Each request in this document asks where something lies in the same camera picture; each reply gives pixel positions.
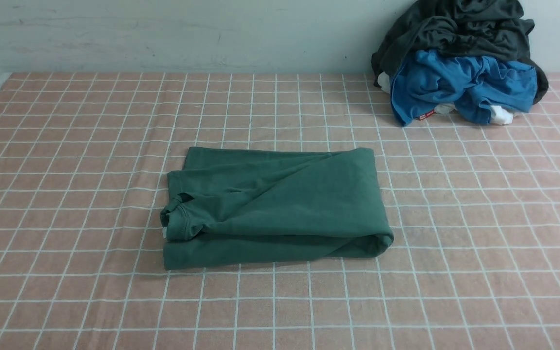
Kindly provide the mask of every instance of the wall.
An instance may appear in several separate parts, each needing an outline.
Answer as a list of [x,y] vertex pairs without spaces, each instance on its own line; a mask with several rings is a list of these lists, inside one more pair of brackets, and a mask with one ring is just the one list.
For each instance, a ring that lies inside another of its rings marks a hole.
[[[3,71],[357,72],[412,0],[0,0]],[[560,71],[560,1],[524,0]]]

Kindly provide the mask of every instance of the clothing label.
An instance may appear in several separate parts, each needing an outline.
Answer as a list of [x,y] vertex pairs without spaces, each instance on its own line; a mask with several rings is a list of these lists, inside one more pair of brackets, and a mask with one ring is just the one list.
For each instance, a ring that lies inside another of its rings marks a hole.
[[416,117],[416,119],[418,120],[426,120],[427,118],[431,117],[433,114],[435,114],[436,111],[434,111],[433,109],[431,109],[431,111],[428,111],[427,113],[425,113],[424,115],[419,115],[418,117]]

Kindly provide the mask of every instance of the crumpled clothes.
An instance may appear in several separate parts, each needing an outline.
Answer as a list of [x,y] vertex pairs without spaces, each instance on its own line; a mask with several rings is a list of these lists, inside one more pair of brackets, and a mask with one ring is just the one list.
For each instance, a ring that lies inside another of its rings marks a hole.
[[489,56],[501,62],[518,61],[536,71],[533,103],[548,91],[548,79],[531,60],[529,34],[535,28],[522,19],[522,0],[416,0],[387,31],[371,56],[376,77],[383,71],[395,77],[408,55],[436,49],[442,57]]
[[[377,77],[377,83],[382,87],[382,91],[390,94],[390,77],[386,73],[382,73]],[[518,111],[504,109],[501,106],[490,106],[491,120],[490,124],[509,125],[513,122],[513,118],[520,115]],[[456,111],[454,104],[439,104],[434,108],[434,113],[439,115],[447,115],[452,111]]]

